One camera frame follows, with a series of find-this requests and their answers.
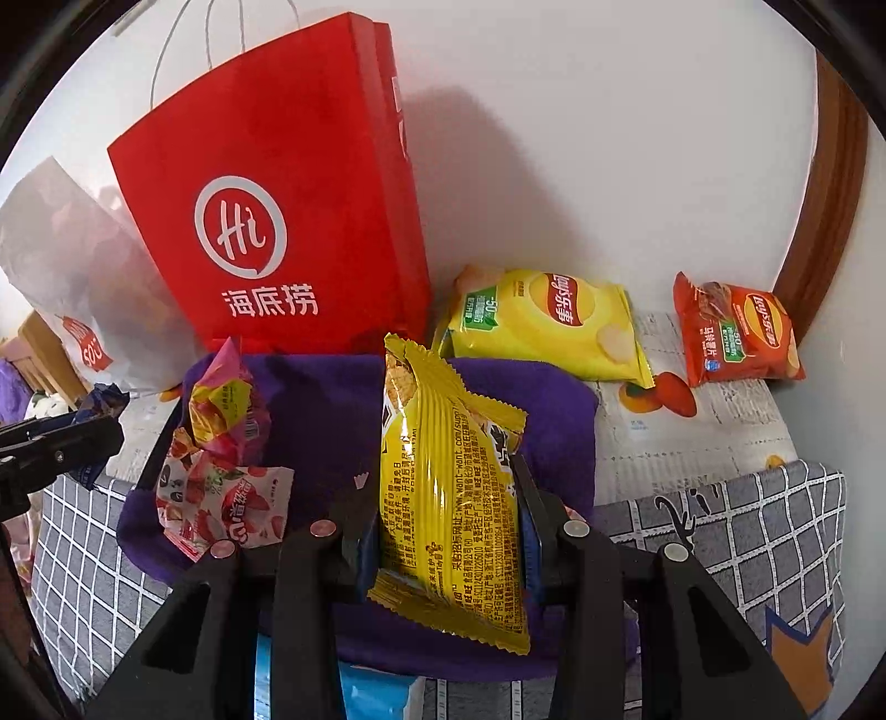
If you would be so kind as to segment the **blue snack packet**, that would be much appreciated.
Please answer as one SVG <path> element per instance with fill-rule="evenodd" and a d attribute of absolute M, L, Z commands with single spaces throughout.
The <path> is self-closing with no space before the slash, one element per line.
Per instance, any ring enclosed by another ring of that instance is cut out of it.
<path fill-rule="evenodd" d="M 129 393 L 123 392 L 117 384 L 96 383 L 86 398 L 81 400 L 72 423 L 86 423 L 86 421 L 97 419 L 97 417 L 118 419 L 128 405 Z M 114 451 L 105 453 L 93 464 L 81 465 L 80 468 L 69 471 L 69 476 L 86 491 L 93 491 L 97 479 L 107 468 L 108 460 L 112 456 L 114 456 Z"/>

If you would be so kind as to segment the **strawberry pink snack packet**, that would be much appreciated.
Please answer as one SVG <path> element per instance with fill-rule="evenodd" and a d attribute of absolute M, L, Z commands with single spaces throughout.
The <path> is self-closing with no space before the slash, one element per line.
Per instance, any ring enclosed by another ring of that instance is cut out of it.
<path fill-rule="evenodd" d="M 293 471 L 234 466 L 199 449 L 177 428 L 159 472 L 154 505 L 162 532 L 190 561 L 214 544 L 243 549 L 281 543 Z"/>

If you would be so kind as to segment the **pink yellow snack packet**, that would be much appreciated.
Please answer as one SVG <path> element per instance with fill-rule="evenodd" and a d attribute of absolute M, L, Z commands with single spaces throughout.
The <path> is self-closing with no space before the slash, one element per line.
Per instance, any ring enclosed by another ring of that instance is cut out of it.
<path fill-rule="evenodd" d="M 188 414 L 200 449 L 240 466 L 263 459 L 269 410 L 231 337 L 190 390 Z"/>

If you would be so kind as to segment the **wooden headboard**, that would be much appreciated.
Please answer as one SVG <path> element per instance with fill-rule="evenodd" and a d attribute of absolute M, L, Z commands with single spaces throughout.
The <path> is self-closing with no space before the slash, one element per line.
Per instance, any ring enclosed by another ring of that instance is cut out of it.
<path fill-rule="evenodd" d="M 34 392 L 58 394 L 69 408 L 78 407 L 90 392 L 60 339 L 36 311 L 29 313 L 12 336 L 2 340 L 2 358 L 17 369 Z"/>

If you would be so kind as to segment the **grey checked blanket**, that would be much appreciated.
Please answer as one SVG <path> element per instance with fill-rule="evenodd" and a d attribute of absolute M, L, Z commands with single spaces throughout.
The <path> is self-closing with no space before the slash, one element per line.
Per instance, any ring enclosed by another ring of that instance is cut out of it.
<path fill-rule="evenodd" d="M 124 553 L 117 527 L 137 501 L 126 480 L 87 491 L 57 480 L 44 495 L 30 608 L 72 699 L 108 680 L 168 593 Z M 841 551 L 846 477 L 795 460 L 725 483 L 619 501 L 597 512 L 616 542 L 654 551 L 688 534 L 697 558 L 781 661 L 811 717 L 831 697 L 846 643 Z"/>

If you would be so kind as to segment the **white Miniso plastic bag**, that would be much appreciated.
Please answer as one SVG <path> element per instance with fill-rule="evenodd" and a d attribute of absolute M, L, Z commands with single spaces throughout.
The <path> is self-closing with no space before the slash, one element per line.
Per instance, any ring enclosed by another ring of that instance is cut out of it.
<path fill-rule="evenodd" d="M 164 392 L 204 356 L 126 214 L 52 157 L 2 205 L 2 270 L 87 383 Z"/>

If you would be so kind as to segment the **newspaper sheet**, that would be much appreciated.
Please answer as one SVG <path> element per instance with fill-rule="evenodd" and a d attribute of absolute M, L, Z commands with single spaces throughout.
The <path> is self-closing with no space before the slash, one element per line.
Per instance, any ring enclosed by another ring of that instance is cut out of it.
<path fill-rule="evenodd" d="M 595 502 L 641 500 L 774 468 L 797 459 L 769 386 L 761 379 L 686 381 L 679 322 L 638 312 L 635 332 L 652 369 L 649 390 L 595 383 Z"/>

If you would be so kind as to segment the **orange chips bag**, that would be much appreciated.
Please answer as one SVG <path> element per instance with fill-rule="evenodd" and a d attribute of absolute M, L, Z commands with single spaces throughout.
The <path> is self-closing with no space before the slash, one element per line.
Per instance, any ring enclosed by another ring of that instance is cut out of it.
<path fill-rule="evenodd" d="M 673 301 L 691 387 L 741 379 L 802 381 L 793 322 L 772 292 L 677 273 Z"/>

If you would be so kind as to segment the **red paper shopping bag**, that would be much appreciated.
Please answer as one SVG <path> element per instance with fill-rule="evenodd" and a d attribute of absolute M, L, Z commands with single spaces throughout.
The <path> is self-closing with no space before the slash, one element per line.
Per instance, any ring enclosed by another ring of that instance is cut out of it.
<path fill-rule="evenodd" d="M 200 76 L 111 165 L 203 345 L 377 354 L 431 284 L 388 24 L 336 15 Z"/>

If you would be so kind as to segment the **yellow chips bag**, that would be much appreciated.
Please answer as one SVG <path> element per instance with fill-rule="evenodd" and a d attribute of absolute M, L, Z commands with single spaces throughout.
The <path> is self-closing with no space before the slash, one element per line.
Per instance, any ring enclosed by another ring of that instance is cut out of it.
<path fill-rule="evenodd" d="M 441 357 L 542 362 L 592 383 L 655 385 L 622 286 L 467 265 L 432 339 Z"/>

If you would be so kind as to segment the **brown wooden door frame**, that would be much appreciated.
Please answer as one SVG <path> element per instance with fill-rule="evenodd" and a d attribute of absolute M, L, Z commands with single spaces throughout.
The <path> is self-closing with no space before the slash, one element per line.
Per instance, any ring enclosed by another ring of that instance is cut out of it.
<path fill-rule="evenodd" d="M 861 197 L 869 116 L 823 55 L 816 57 L 816 136 L 805 193 L 787 255 L 775 280 L 803 339 L 846 252 Z"/>

